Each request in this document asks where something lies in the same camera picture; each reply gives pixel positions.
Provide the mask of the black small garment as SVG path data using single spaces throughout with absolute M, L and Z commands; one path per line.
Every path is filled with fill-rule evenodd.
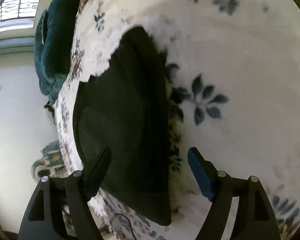
M 72 126 L 83 163 L 111 150 L 101 187 L 151 221 L 171 223 L 164 64 L 141 26 L 121 37 L 109 68 L 78 85 Z

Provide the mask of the white floral fleece blanket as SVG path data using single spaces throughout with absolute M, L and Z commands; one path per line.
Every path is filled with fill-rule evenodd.
M 78 85 L 109 67 L 129 28 L 145 28 L 167 68 L 173 108 L 172 223 L 160 226 L 100 191 L 89 207 L 115 239 L 195 239 L 210 203 L 187 164 L 196 147 L 219 170 L 261 181 L 281 239 L 300 227 L 300 10 L 294 0 L 81 0 L 70 73 L 55 103 L 69 172 Z

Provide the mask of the dark teal pillow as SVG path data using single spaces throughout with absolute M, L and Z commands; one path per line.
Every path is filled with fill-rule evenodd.
M 80 0 L 52 0 L 37 24 L 34 64 L 39 88 L 53 105 L 71 67 L 71 48 Z

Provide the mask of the window with blinds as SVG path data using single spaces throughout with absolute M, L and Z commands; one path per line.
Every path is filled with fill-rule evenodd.
M 33 28 L 38 4 L 39 0 L 3 0 L 0 5 L 0 32 Z

